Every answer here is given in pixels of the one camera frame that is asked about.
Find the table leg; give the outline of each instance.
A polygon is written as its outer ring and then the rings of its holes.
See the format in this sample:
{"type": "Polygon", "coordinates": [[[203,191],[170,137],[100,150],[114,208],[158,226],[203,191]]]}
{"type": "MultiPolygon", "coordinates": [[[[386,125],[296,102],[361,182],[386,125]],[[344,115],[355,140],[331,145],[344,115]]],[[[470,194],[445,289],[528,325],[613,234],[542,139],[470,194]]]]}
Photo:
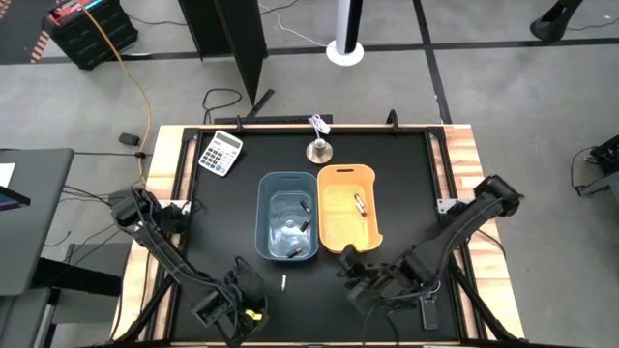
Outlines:
{"type": "Polygon", "coordinates": [[[122,278],[102,272],[86,270],[64,262],[41,257],[32,278],[32,287],[57,287],[93,294],[118,296],[122,278]]]}

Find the orange plastic tray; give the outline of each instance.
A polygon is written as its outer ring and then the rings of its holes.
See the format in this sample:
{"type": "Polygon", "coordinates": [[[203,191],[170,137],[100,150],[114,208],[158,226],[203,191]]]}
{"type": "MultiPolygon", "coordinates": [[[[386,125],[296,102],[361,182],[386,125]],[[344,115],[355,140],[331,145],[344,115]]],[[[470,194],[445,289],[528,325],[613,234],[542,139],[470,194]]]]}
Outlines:
{"type": "Polygon", "coordinates": [[[318,214],[320,242],[334,253],[352,244],[363,252],[383,242],[378,232],[374,205],[374,171],[362,164],[329,165],[318,173],[318,214]],[[368,214],[356,207],[359,194],[368,214]]]}

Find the black crate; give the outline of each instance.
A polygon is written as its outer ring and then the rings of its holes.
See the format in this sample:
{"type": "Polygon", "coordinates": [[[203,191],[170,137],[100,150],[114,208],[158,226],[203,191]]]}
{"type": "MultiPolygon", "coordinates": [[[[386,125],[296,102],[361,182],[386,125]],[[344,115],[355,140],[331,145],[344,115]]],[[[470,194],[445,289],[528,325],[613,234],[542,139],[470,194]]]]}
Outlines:
{"type": "MultiPolygon", "coordinates": [[[[69,3],[64,1],[58,6],[69,3]]],[[[137,30],[120,6],[119,0],[101,0],[88,9],[99,22],[118,51],[137,40],[137,30]]],[[[60,25],[53,23],[48,16],[44,28],[49,36],[80,69],[92,70],[114,53],[88,16],[80,11],[60,25]]]]}

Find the calculator display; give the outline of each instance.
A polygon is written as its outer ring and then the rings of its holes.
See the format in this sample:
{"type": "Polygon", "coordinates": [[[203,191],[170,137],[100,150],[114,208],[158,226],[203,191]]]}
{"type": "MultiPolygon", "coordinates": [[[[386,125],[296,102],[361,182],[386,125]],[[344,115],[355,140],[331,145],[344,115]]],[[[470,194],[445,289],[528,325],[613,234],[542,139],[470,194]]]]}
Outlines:
{"type": "Polygon", "coordinates": [[[240,143],[240,142],[238,142],[238,141],[236,141],[236,140],[233,140],[233,139],[230,139],[229,137],[227,137],[227,136],[225,136],[225,135],[221,135],[221,133],[216,134],[216,135],[215,135],[215,138],[216,138],[216,139],[218,139],[218,140],[223,141],[224,143],[226,143],[226,144],[228,144],[228,145],[232,145],[232,146],[234,146],[235,148],[239,148],[239,147],[241,146],[241,143],[240,143]]]}

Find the black table surface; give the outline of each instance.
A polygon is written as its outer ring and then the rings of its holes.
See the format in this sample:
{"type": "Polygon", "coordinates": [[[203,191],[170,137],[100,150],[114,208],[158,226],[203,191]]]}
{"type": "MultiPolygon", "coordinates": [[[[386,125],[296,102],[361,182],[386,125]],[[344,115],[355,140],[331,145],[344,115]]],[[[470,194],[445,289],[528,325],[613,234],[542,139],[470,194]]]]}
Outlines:
{"type": "Polygon", "coordinates": [[[0,163],[15,163],[9,189],[30,198],[29,207],[0,212],[0,296],[30,286],[73,157],[70,149],[0,151],[0,163]]]}
{"type": "MultiPolygon", "coordinates": [[[[210,141],[208,136],[200,154],[210,141]]],[[[321,246],[309,261],[278,263],[262,259],[255,249],[259,181],[273,171],[317,175],[322,166],[305,157],[307,145],[315,138],[313,131],[240,137],[244,141],[242,154],[226,177],[197,169],[194,197],[203,208],[192,215],[185,245],[187,259],[198,270],[217,278],[232,268],[237,255],[258,271],[269,296],[270,320],[249,341],[360,342],[364,318],[346,299],[344,280],[336,277],[337,255],[321,246]],[[282,275],[287,275],[285,293],[280,291],[282,275]]],[[[366,164],[376,174],[374,195],[384,240],[379,248],[363,254],[365,262],[393,261],[407,247],[436,235],[435,183],[424,133],[335,131],[327,139],[334,147],[329,164],[366,164]]],[[[400,341],[457,339],[457,319],[448,288],[442,286],[438,292],[439,330],[423,329],[418,308],[392,314],[400,341]]],[[[173,318],[173,341],[221,342],[215,328],[205,329],[193,318],[182,297],[173,318]]],[[[394,339],[384,317],[369,318],[366,341],[394,339]]]]}

